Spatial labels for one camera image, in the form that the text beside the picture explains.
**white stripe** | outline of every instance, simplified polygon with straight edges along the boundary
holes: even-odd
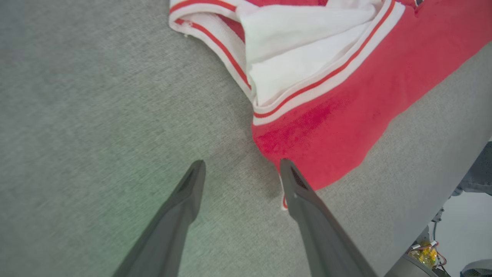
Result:
[[[170,0],[169,1],[169,8],[172,8],[173,6],[179,4],[179,3],[182,3],[182,2],[186,2],[188,0]],[[229,5],[233,5],[234,7],[237,7],[241,4],[244,4],[245,2],[247,2],[246,0],[219,0],[220,2],[223,2],[223,3],[226,3],[226,4],[229,4]]]
[[[284,95],[279,97],[274,103],[272,103],[269,106],[266,107],[258,107],[255,105],[255,102],[253,102],[253,109],[256,113],[267,113],[272,110],[274,110],[279,104],[282,103],[287,97],[292,95],[293,93],[299,91],[300,89],[307,87],[318,80],[322,79],[326,75],[328,75],[330,72],[336,70],[340,66],[342,66],[349,58],[350,56],[355,53],[361,46],[361,44],[364,42],[364,40],[369,36],[370,32],[375,28],[375,26],[378,24],[378,22],[381,20],[381,18],[384,16],[386,11],[389,8],[389,5],[391,4],[390,0],[386,0],[383,7],[381,8],[381,11],[378,13],[376,16],[375,20],[373,21],[373,25],[366,31],[366,33],[360,38],[360,40],[353,46],[353,48],[346,53],[346,55],[341,58],[339,61],[337,61],[335,64],[330,65],[326,70],[323,70],[319,74],[313,76],[312,78],[308,79],[305,82],[302,82],[299,85],[296,85],[289,90],[287,90]],[[263,118],[257,118],[253,117],[253,124],[254,125],[263,125],[270,123],[278,118],[280,118],[282,115],[284,115],[286,112],[292,110],[293,108],[300,106],[306,102],[309,102],[311,100],[314,100],[315,98],[326,94],[336,86],[340,85],[343,81],[345,81],[350,74],[352,74],[361,64],[362,62],[369,56],[369,54],[378,46],[378,44],[384,39],[384,37],[393,29],[393,27],[396,25],[400,17],[403,15],[403,12],[405,10],[404,5],[396,2],[395,6],[393,7],[392,12],[390,15],[386,18],[386,20],[383,22],[383,24],[379,27],[379,29],[376,31],[376,33],[372,36],[372,38],[369,40],[369,42],[365,45],[365,47],[362,49],[362,51],[359,53],[359,55],[354,58],[349,65],[336,74],[335,76],[331,77],[330,79],[326,80],[324,83],[321,85],[317,86],[316,88],[313,88],[311,90],[305,91],[301,93],[300,95],[294,97],[293,99],[289,100],[287,103],[285,103],[280,109],[278,109],[275,113],[268,117],[263,117]]]
[[[185,6],[175,10],[173,13],[169,15],[169,22],[170,23],[174,22],[176,19],[183,18],[186,15],[191,15],[191,14],[213,15],[214,13],[223,15],[235,21],[239,21],[236,13],[228,8],[215,4],[200,3],[200,4]]]

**red and white jacket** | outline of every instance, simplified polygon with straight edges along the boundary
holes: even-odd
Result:
[[[492,1],[171,0],[169,24],[224,62],[263,155],[320,189],[492,40]]]

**gray table surface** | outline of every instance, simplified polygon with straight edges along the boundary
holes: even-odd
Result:
[[[0,3],[0,276],[110,276],[189,164],[207,163],[180,276],[307,276],[252,110],[162,0]],[[492,45],[319,191],[383,275],[492,134]]]

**red fabric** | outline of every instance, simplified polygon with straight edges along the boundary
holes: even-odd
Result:
[[[402,3],[403,5],[406,6],[411,6],[412,8],[416,8],[417,4],[415,3],[415,0],[397,0],[398,2]]]
[[[338,87],[278,120],[252,125],[279,169],[291,159],[313,189],[358,166],[391,119],[492,40],[492,1],[426,0]]]

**striped trim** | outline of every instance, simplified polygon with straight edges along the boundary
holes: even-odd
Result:
[[[234,59],[234,57],[232,56],[231,52],[229,52],[229,50],[227,49],[227,47],[225,47],[225,45],[220,42],[220,40],[218,40],[218,38],[216,38],[210,31],[208,31],[205,27],[203,27],[202,25],[200,24],[197,24],[197,23],[194,23],[192,21],[185,21],[183,19],[177,19],[175,21],[175,23],[179,24],[179,25],[182,25],[183,23],[187,23],[187,24],[190,24],[190,27],[191,28],[194,28],[194,29],[197,29],[199,31],[201,31],[203,34],[205,34],[210,40],[212,40],[215,44],[217,44],[217,46],[224,52],[224,54],[227,56],[227,58],[229,59],[229,61],[231,62],[232,66],[234,67],[234,69],[237,71],[237,73],[239,74],[239,76],[241,77],[241,79],[244,81],[244,83],[248,86],[249,89],[251,89],[251,86],[249,85],[248,81],[247,81],[247,77],[246,77],[246,74],[245,72],[243,71],[243,69],[239,66],[238,62],[236,61],[236,59]]]
[[[194,4],[212,4],[212,5],[218,5],[218,6],[224,7],[226,9],[231,10],[231,11],[236,11],[235,6],[233,6],[229,3],[219,1],[219,0],[187,0],[187,1],[183,1],[183,2],[177,3],[176,5],[172,6],[171,9],[169,9],[169,13],[173,13],[174,11],[176,11],[180,8],[194,5]]]
[[[376,33],[376,31],[379,29],[379,27],[384,23],[384,21],[388,18],[388,16],[391,14],[391,12],[393,11],[393,8],[395,6],[395,0],[390,0],[391,3],[390,3],[390,6],[388,8],[388,10],[386,11],[386,13],[384,14],[384,16],[381,18],[381,20],[377,23],[377,25],[374,27],[374,29],[372,29],[371,33],[369,34],[369,36],[366,38],[366,40],[364,41],[364,43],[362,43],[362,45],[359,47],[359,49],[347,60],[347,62],[345,62],[342,66],[340,66],[339,68],[337,68],[336,70],[332,71],[331,73],[329,73],[328,75],[326,75],[324,78],[320,79],[319,81],[307,86],[307,87],[304,87],[298,91],[296,91],[295,93],[293,93],[292,95],[290,95],[289,97],[287,97],[286,99],[284,99],[278,106],[276,106],[272,111],[269,111],[269,112],[266,112],[266,113],[257,113],[257,112],[254,112],[254,116],[257,117],[257,118],[265,118],[265,117],[268,117],[272,114],[274,114],[275,112],[277,112],[282,106],[284,106],[288,101],[292,100],[294,97],[308,91],[308,90],[311,90],[311,89],[314,89],[316,87],[318,87],[319,85],[321,85],[322,83],[326,82],[328,79],[332,78],[333,76],[337,75],[338,73],[340,73],[342,70],[344,70],[359,54],[360,52],[362,51],[362,49],[365,47],[365,45],[369,42],[369,40],[374,36],[374,34]]]

